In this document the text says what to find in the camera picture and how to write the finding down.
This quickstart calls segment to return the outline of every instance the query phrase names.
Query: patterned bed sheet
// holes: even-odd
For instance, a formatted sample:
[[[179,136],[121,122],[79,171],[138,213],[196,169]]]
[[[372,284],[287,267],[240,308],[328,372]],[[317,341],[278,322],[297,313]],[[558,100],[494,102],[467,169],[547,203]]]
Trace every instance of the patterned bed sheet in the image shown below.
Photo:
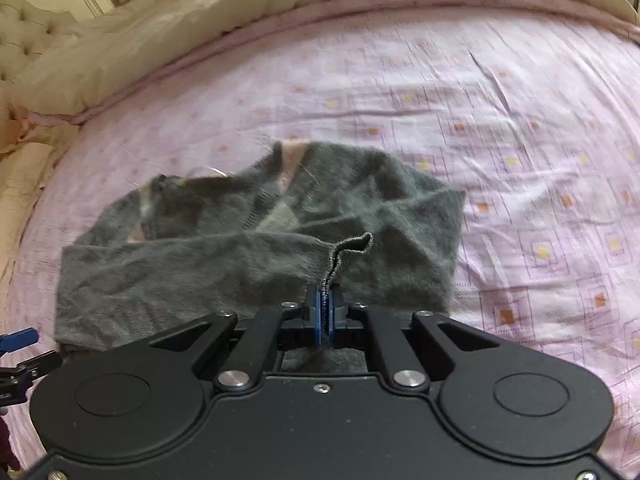
[[[568,17],[567,0],[535,6],[556,14],[501,1],[406,0],[263,34],[183,63],[89,120],[24,235],[7,329],[44,337],[13,359],[53,346],[61,248],[155,174],[223,178],[277,139],[373,146],[467,190],[451,315],[599,375],[615,401],[601,456],[634,476],[638,46]],[[8,420],[28,465],[42,448],[26,413],[15,407]]]

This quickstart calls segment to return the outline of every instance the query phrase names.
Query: pink bed sheet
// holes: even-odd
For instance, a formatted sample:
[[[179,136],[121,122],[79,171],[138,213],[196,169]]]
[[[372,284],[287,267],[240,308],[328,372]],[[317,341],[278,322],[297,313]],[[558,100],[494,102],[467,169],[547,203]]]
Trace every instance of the pink bed sheet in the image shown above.
[[[640,471],[638,46],[568,17],[570,7],[615,21],[567,0],[533,6],[556,14],[420,0],[371,7],[199,55],[89,120],[24,235],[7,329],[36,326],[44,338],[13,359],[53,346],[61,248],[155,174],[233,173],[277,139],[373,146],[467,190],[452,316],[598,374],[615,401],[601,456],[631,478]],[[28,465],[42,448],[26,408],[8,420]]]

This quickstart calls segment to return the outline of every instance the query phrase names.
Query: bed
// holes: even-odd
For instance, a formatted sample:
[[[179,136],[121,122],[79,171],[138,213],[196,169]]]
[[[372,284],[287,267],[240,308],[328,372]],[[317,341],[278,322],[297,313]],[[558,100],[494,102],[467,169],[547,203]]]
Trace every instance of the bed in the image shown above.
[[[68,28],[15,93],[82,134],[22,238],[6,329],[43,337],[11,358],[55,346],[62,247],[156,174],[224,178],[281,139],[373,146],[466,190],[450,314],[599,375],[601,456],[632,478],[637,22],[626,0],[138,0]],[[26,407],[8,420],[29,465]]]

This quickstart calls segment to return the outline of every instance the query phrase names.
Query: folded garment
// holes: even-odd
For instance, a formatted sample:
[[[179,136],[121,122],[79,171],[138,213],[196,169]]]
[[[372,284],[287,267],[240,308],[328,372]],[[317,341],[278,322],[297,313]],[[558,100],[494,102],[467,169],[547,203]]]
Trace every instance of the folded garment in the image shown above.
[[[310,283],[444,311],[463,201],[386,153],[323,142],[277,144],[235,176],[158,176],[63,250],[56,338],[112,348],[216,310],[301,301]]]

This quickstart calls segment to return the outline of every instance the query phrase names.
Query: bed sheet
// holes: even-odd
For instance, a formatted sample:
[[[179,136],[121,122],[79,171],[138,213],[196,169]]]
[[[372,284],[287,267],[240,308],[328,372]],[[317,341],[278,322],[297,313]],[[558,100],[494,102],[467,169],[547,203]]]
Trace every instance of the bed sheet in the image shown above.
[[[44,338],[14,360],[53,346],[62,246],[155,174],[224,178],[278,139],[372,146],[466,189],[451,315],[599,375],[615,401],[601,455],[631,478],[639,76],[638,46],[610,30],[469,7],[361,12],[183,68],[91,119],[60,163],[25,232],[7,313],[9,330]],[[8,420],[28,465],[42,449],[25,412]]]

